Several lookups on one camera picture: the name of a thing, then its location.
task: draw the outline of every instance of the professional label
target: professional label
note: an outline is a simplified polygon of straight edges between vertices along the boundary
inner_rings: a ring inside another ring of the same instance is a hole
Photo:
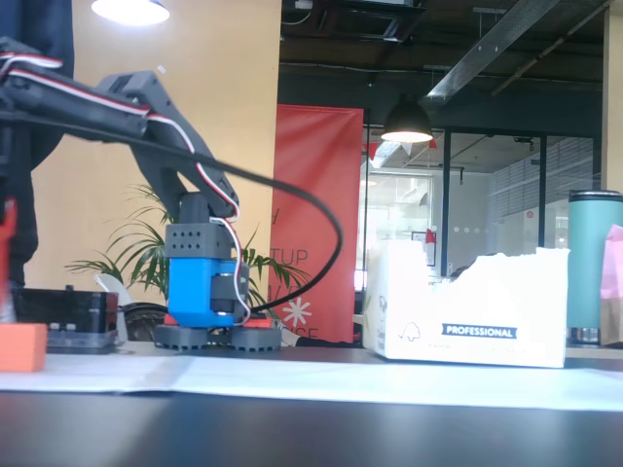
[[[444,336],[462,336],[468,338],[517,339],[517,328],[497,326],[468,326],[465,324],[442,325]]]

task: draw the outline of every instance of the yellow wall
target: yellow wall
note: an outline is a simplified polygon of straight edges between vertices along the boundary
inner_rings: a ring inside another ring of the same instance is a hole
[[[602,187],[623,192],[623,1],[605,12]]]
[[[165,4],[167,22],[135,29],[96,16],[88,0],[74,0],[76,79],[94,86],[108,74],[162,65],[165,87],[215,157],[272,175],[280,1]],[[126,186],[144,182],[131,152],[66,137],[33,179],[40,246],[26,268],[28,286],[95,289],[89,274],[70,274],[64,266],[104,250],[131,212]],[[271,190],[231,181],[241,203],[239,237],[245,243],[259,225],[253,245],[267,254]]]

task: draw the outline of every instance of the thermos lid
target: thermos lid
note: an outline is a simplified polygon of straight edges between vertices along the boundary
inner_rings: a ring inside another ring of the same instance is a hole
[[[620,201],[623,202],[623,195],[614,190],[571,190],[568,192],[568,201]]]

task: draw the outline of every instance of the dark clothing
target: dark clothing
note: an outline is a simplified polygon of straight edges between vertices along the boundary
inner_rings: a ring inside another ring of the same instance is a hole
[[[41,54],[63,60],[55,72],[73,77],[74,41],[71,0],[0,0],[0,37],[10,37]],[[11,155],[9,193],[18,202],[18,229],[11,243],[9,277],[23,284],[23,266],[38,246],[30,171],[58,145],[62,133],[30,130],[29,148]]]

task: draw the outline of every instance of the orange block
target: orange block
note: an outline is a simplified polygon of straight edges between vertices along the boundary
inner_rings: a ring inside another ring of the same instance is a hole
[[[0,324],[0,372],[30,373],[46,363],[45,324]]]
[[[271,318],[251,318],[243,326],[244,328],[270,329],[273,327]]]

